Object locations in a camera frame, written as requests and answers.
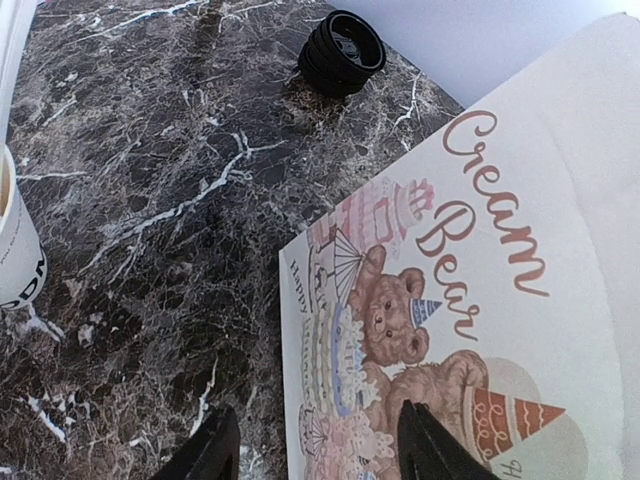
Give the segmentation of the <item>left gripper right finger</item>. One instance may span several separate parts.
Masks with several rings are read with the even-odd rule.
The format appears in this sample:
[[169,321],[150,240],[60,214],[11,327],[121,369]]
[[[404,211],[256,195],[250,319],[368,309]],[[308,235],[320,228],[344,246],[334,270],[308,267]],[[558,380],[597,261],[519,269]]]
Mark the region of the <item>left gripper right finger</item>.
[[397,446],[402,480],[498,480],[464,449],[425,404],[403,402]]

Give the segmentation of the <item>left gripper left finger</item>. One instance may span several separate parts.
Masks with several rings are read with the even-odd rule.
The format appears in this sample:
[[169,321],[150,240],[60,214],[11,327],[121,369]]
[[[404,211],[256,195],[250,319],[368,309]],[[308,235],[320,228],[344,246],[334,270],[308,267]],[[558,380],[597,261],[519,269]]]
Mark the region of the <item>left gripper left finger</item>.
[[151,480],[237,480],[239,466],[239,422],[231,406],[221,405]]

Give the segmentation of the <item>white printed paper bag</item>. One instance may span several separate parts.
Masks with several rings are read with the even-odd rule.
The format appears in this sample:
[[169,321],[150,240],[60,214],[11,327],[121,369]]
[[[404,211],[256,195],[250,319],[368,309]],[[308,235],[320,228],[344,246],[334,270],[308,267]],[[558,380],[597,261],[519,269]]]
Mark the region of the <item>white printed paper bag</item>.
[[639,475],[639,22],[602,18],[280,252],[289,479]]

